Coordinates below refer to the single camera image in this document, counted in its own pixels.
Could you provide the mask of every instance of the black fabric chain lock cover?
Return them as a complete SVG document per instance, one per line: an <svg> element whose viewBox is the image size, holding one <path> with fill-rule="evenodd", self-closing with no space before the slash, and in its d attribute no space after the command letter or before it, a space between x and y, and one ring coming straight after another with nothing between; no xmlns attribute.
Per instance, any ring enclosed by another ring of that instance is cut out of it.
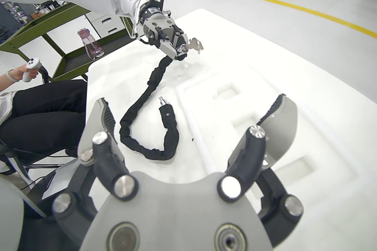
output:
<svg viewBox="0 0 377 251"><path fill-rule="evenodd" d="M126 112L126 114L124 114L123 118L120 121L120 141L124 145L128 146L131 150L142 153L145 158L148 159L171 159L175 155L175 151L178 146L179 133L177 130L177 122L175 121L173 107L170 104L163 105L159 109L164 127L167 129L164 139L163 151L158 149L146 149L130 136L131 124L136 119L139 110L151 96L152 92L156 90L157 86L164 76L166 68L171 64L172 61L173 59L168 56L161 59L158 67L153 70L151 77L149 78L147 90L145 90L141 97L128 109L128 111Z"/></svg>

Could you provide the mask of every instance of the black pants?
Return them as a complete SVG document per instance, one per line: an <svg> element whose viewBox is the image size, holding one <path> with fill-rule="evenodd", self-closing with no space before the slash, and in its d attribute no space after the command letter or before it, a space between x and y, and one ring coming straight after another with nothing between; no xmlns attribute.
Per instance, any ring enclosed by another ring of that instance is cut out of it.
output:
<svg viewBox="0 0 377 251"><path fill-rule="evenodd" d="M13 149L51 155L75 149L85 127L87 83L67 80L16 93L11 116L0 126L0 140ZM17 152L22 163L35 155Z"/></svg>

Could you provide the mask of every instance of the white shirt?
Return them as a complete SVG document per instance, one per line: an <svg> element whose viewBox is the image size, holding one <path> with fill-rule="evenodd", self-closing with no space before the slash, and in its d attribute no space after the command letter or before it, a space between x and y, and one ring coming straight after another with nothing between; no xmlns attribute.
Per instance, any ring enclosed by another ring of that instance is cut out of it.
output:
<svg viewBox="0 0 377 251"><path fill-rule="evenodd" d="M11 91L0 95L0 126L12 113L12 102L15 93L16 91ZM5 172L8 170L8 166L4 162L0 161L0 172Z"/></svg>

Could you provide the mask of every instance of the hand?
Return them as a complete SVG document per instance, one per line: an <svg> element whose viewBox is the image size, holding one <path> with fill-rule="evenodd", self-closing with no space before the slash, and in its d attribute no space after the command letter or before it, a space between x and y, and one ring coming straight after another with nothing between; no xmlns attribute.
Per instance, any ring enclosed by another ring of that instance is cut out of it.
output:
<svg viewBox="0 0 377 251"><path fill-rule="evenodd" d="M24 64L24 65L22 65L22 66L20 66L18 68L15 68L14 70L10 71L9 72L10 76L13 77L16 80L22 80L22 76L23 76L24 72L28 71L28 69L26 68L26 65L27 64ZM33 70L31 70L29 72L29 77L31 79L36 78L37 75L38 75L38 70L39 69L33 69Z"/></svg>

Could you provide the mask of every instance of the pink water bottle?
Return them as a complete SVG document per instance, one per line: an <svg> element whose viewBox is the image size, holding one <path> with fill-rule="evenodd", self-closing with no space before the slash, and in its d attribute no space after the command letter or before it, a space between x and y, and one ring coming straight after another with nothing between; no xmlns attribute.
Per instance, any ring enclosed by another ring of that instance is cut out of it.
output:
<svg viewBox="0 0 377 251"><path fill-rule="evenodd" d="M79 30L77 34L81 37L82 43L85 46L86 53L90 59L94 60L96 57L99 58L105 54L101 46L98 45L97 41L94 39L93 35L90 34L90 31L88 29L83 28Z"/></svg>

